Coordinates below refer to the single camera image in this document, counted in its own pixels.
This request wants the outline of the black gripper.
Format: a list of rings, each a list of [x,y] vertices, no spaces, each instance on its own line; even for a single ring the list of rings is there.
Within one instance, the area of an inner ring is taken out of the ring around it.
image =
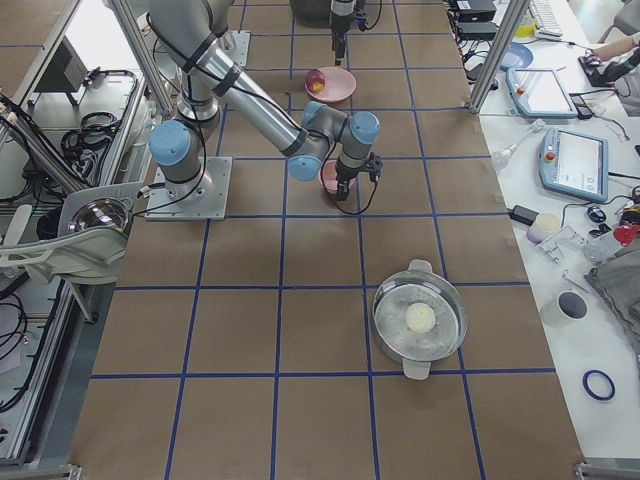
[[[336,192],[334,194],[334,199],[336,201],[346,201],[348,199],[350,194],[350,182],[358,176],[359,170],[359,167],[349,166],[340,158],[336,160]]]
[[[341,65],[346,51],[346,32],[350,29],[354,15],[355,0],[331,0],[330,28],[332,33],[332,51],[334,64]]]

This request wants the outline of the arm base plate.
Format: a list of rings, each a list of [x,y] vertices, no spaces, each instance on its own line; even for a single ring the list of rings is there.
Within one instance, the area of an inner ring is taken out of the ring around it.
[[[251,32],[248,30],[228,30],[219,38],[221,49],[235,63],[245,67],[248,60]]]
[[[228,156],[199,157],[201,171],[183,184],[165,179],[157,167],[144,217],[150,221],[225,219],[233,159]]]

